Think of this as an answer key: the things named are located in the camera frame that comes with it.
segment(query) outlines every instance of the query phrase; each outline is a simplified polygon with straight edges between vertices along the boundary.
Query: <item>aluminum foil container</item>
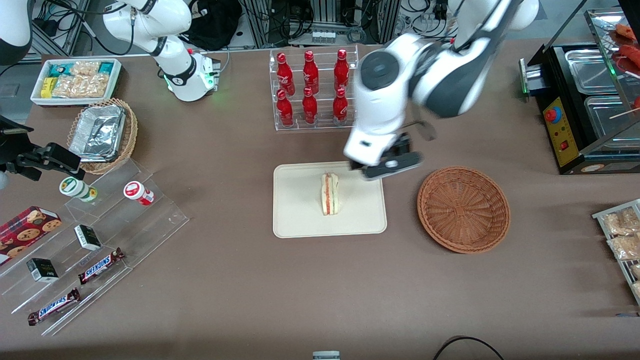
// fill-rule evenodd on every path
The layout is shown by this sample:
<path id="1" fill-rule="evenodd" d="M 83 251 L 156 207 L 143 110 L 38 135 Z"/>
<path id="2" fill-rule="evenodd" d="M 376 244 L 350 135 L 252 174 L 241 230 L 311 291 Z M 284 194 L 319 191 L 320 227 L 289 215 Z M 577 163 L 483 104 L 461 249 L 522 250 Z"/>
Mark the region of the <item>aluminum foil container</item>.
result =
<path id="1" fill-rule="evenodd" d="M 89 107 L 78 119 L 69 150 L 81 162 L 112 162 L 118 157 L 127 112 L 118 105 Z"/>

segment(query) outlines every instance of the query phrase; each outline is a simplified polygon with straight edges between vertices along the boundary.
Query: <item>red bottle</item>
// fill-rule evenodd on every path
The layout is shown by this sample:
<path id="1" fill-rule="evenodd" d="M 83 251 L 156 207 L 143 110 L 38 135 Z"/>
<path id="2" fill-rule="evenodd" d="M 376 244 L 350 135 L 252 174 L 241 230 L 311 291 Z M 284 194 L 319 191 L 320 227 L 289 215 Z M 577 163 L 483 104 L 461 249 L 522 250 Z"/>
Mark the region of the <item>red bottle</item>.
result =
<path id="1" fill-rule="evenodd" d="M 347 106 L 349 103 L 344 97 L 344 88 L 339 88 L 335 92 L 333 100 L 333 123 L 337 126 L 343 126 L 347 122 Z"/>
<path id="2" fill-rule="evenodd" d="M 291 102 L 287 99 L 287 94 L 284 90 L 278 89 L 276 94 L 278 96 L 276 107 L 278 108 L 278 115 L 280 116 L 282 126 L 291 127 L 293 126 L 293 108 L 291 107 Z"/>
<path id="3" fill-rule="evenodd" d="M 320 91 L 320 77 L 318 74 L 318 65 L 314 61 L 314 52 L 311 50 L 305 51 L 305 67 L 302 68 L 302 73 L 305 76 L 305 86 L 311 88 L 314 94 Z"/>
<path id="4" fill-rule="evenodd" d="M 347 88 L 349 85 L 349 64 L 347 63 L 347 51 L 345 49 L 338 50 L 338 61 L 335 62 L 333 68 L 333 87 Z"/>
<path id="5" fill-rule="evenodd" d="M 293 85 L 293 71 L 287 64 L 287 57 L 284 53 L 278 53 L 276 59 L 278 59 L 278 82 L 280 83 L 280 88 L 287 92 L 287 96 L 293 96 L 296 93 L 296 86 Z"/>
<path id="6" fill-rule="evenodd" d="M 310 87 L 305 88 L 305 98 L 302 100 L 302 108 L 305 110 L 305 121 L 309 125 L 316 123 L 318 115 L 318 102 Z"/>

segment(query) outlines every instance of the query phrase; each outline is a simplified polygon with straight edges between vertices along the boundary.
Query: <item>white plastic bin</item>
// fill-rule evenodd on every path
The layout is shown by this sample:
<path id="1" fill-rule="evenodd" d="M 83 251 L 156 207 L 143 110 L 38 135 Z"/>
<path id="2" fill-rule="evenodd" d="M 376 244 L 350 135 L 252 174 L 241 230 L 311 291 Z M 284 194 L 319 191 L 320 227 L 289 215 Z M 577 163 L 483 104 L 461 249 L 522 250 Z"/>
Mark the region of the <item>white plastic bin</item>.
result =
<path id="1" fill-rule="evenodd" d="M 40 97 L 40 91 L 42 90 L 42 84 L 44 79 L 49 75 L 49 71 L 53 65 L 59 65 L 61 63 L 69 63 L 73 61 L 100 61 L 103 63 L 113 63 L 113 68 L 111 69 L 111 74 L 109 75 L 109 83 L 107 84 L 107 89 L 104 92 L 103 97 L 84 97 L 77 99 L 64 99 L 64 98 L 43 98 Z M 36 81 L 36 85 L 33 87 L 33 91 L 31 92 L 31 101 L 34 104 L 40 106 L 84 106 L 93 104 L 95 102 L 108 100 L 113 95 L 113 91 L 115 90 L 116 84 L 118 83 L 118 76 L 120 75 L 120 69 L 122 65 L 120 62 L 114 58 L 81 58 L 81 59 L 55 59 L 55 60 L 47 60 L 42 64 L 42 69 L 40 69 L 40 75 L 38 76 L 38 81 Z"/>

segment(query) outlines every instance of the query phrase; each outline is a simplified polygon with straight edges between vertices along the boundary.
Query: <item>red switch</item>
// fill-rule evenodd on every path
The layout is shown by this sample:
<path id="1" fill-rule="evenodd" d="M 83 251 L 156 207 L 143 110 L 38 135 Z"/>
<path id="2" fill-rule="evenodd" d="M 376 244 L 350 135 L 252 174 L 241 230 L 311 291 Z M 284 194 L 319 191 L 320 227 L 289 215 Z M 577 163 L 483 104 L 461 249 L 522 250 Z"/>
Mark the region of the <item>red switch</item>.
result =
<path id="1" fill-rule="evenodd" d="M 549 122 L 553 122 L 555 121 L 556 117 L 557 117 L 557 112 L 553 109 L 551 110 L 547 110 L 547 112 L 545 112 L 545 120 L 549 121 Z"/>

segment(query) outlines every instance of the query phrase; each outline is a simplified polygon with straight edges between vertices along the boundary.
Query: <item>brown wicker basket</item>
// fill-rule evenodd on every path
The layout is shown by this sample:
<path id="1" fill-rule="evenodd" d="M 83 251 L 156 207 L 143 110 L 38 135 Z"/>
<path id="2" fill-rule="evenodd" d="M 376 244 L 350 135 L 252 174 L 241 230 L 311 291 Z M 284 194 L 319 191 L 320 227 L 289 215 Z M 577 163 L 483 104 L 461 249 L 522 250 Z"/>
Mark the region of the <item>brown wicker basket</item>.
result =
<path id="1" fill-rule="evenodd" d="M 464 254 L 494 248 L 511 222 L 500 187 L 466 167 L 447 167 L 429 175 L 418 192 L 418 215 L 435 241 Z"/>
<path id="2" fill-rule="evenodd" d="M 95 175 L 102 175 L 114 168 L 117 164 L 130 158 L 131 153 L 133 152 L 133 148 L 136 146 L 136 136 L 138 135 L 138 120 L 136 119 L 136 114 L 133 113 L 126 102 L 120 99 L 109 99 L 107 101 L 96 102 L 95 104 L 91 104 L 90 106 L 96 107 L 108 105 L 118 105 L 123 107 L 127 111 L 127 117 L 125 118 L 125 127 L 122 130 L 122 140 L 120 141 L 120 155 L 118 155 L 116 160 L 112 161 L 111 163 L 80 164 L 81 169 Z M 76 133 L 76 126 L 78 125 L 78 120 L 80 119 L 81 114 L 82 112 L 80 111 L 78 116 L 76 116 L 76 121 L 74 121 L 74 124 L 71 126 L 71 131 L 67 136 L 67 147 L 71 146 L 71 140 L 74 138 L 74 134 Z"/>

